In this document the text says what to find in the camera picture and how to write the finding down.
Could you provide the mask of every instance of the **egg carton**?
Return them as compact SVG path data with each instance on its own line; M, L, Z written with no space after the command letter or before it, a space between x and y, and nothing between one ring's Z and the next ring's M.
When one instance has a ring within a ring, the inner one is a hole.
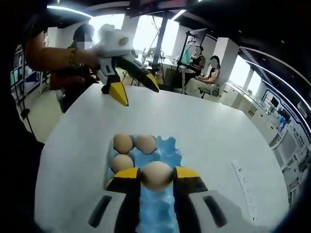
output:
M154 136L156 141L156 150L151 154L144 154L137 147L135 142L138 135L130 135L133 141L133 148L128 152L128 156L133 160L134 167L141 170L151 162L161 161L168 164L172 169L175 166L181 166L181 151L176 148L174 137L162 139L161 136ZM111 169L111 160L120 153L114 149L113 139L111 139L107 154L106 172L104 186L113 178L114 172ZM179 232L176 215L174 212L173 184L160 192L148 190L141 185L140 194L140 222L136 231L138 233L177 233Z

